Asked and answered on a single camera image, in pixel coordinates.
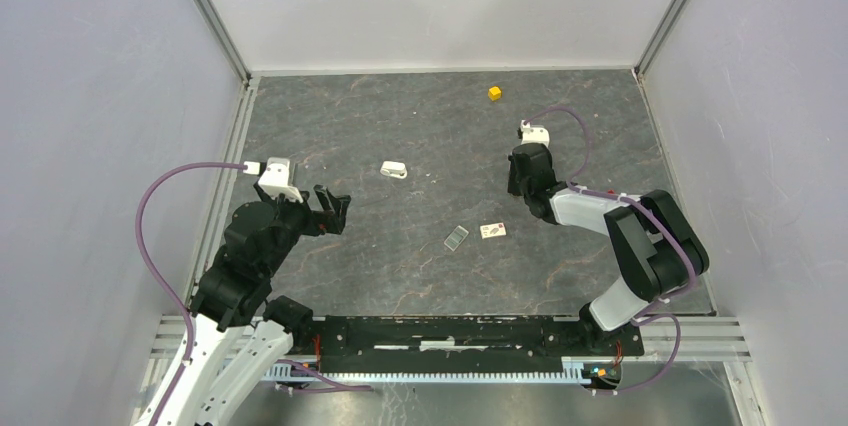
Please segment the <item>staple strip box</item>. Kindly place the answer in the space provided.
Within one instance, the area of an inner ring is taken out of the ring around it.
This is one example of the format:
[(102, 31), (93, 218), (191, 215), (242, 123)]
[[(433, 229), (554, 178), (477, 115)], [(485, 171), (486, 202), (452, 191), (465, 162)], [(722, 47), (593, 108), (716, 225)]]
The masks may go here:
[(503, 237), (507, 234), (505, 224), (502, 222), (481, 225), (479, 230), (482, 239)]

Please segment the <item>clear staple tray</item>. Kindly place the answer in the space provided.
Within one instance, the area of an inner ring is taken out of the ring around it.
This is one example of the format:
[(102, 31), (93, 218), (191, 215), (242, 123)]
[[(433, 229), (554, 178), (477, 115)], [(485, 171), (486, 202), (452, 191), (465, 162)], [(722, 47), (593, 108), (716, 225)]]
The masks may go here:
[(448, 250), (454, 252), (461, 246), (468, 236), (469, 231), (465, 227), (458, 225), (445, 238), (443, 244)]

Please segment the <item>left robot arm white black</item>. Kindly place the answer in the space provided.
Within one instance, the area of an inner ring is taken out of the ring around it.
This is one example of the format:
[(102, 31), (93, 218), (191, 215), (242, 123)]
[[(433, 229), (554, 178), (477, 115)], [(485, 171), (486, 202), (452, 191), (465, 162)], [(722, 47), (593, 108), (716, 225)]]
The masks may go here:
[(271, 280), (303, 236), (339, 235), (351, 203), (326, 187), (313, 189), (320, 207), (259, 190), (239, 206), (224, 243), (189, 302), (189, 325), (141, 425), (226, 425), (281, 356), (314, 340), (309, 308), (284, 296)]

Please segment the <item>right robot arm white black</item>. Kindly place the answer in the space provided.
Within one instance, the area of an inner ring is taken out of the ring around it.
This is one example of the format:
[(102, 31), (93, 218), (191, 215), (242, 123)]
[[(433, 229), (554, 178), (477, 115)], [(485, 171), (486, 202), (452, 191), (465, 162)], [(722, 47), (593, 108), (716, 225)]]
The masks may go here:
[(557, 179), (552, 155), (542, 143), (515, 147), (508, 192), (524, 200), (536, 218), (582, 228), (609, 238), (619, 276), (581, 312), (580, 346), (602, 354), (620, 327), (693, 286), (709, 268), (709, 256), (671, 194), (602, 193)]

